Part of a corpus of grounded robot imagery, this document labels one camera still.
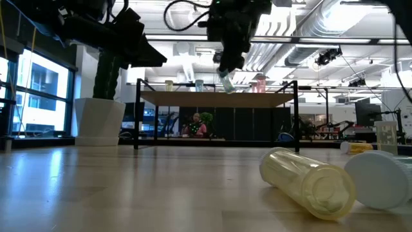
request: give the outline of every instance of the shelf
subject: shelf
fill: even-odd
[[[292,93],[140,92],[155,106],[274,108],[294,98]]]

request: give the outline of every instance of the ceiling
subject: ceiling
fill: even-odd
[[[197,1],[200,4],[210,4],[210,1]],[[284,8],[272,8],[272,15],[266,15],[261,18],[257,35],[292,35],[296,24],[303,20],[306,14],[309,14],[311,9],[319,2],[319,0],[306,0],[305,5],[296,5],[291,10]],[[178,33],[167,29],[163,22],[163,12],[167,6],[168,1],[155,0],[130,0],[129,6],[135,10],[142,18],[141,22],[145,24],[145,32],[151,34],[167,34],[167,35],[206,35],[204,28],[193,26],[187,31]],[[116,15],[122,8],[122,1],[116,1],[113,13]],[[358,6],[347,6],[345,11],[337,17],[350,17],[352,11],[356,11]],[[168,14],[169,23],[175,28],[181,28],[188,25],[194,18],[203,13],[204,9],[199,9],[198,12],[193,10],[191,5],[182,3],[171,8]],[[402,30],[399,31],[399,38],[404,38]],[[364,17],[360,21],[354,22],[341,37],[357,37],[357,38],[388,38],[393,37],[393,20],[392,16],[388,14],[385,7],[369,7]],[[182,59],[176,56],[173,52],[173,47],[177,42],[150,42],[159,52],[168,58],[168,62],[161,68],[146,68],[145,76],[149,82],[162,82],[165,79],[172,79],[173,81],[187,82],[188,79],[185,69],[187,63],[194,72],[194,79],[202,78],[205,82],[216,82],[215,71],[217,64],[212,62],[212,57],[216,50],[222,50],[220,43],[210,42],[190,42],[191,47],[195,52],[190,59]],[[316,85],[321,84],[325,86],[337,86],[345,81],[350,81],[355,76],[354,72],[362,75],[372,83],[379,82],[381,78],[381,71],[388,69],[393,64],[393,47],[392,46],[354,46],[342,45],[343,56],[331,62],[328,66],[322,67],[319,71],[314,66],[314,60],[319,52],[324,51],[320,49],[310,57],[306,58],[299,66],[291,68],[285,67],[283,64],[282,49],[288,45],[275,44],[255,44],[251,48],[249,54],[245,54],[246,60],[255,61],[256,64],[238,71],[236,78],[237,84],[248,84],[254,77],[254,74],[264,73],[272,84],[280,84],[282,81],[298,80],[299,85]],[[399,49],[398,56],[400,59],[412,59],[412,47],[402,46]]]

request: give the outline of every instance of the white planter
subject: white planter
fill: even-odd
[[[117,146],[125,108],[112,100],[75,99],[76,146]]]

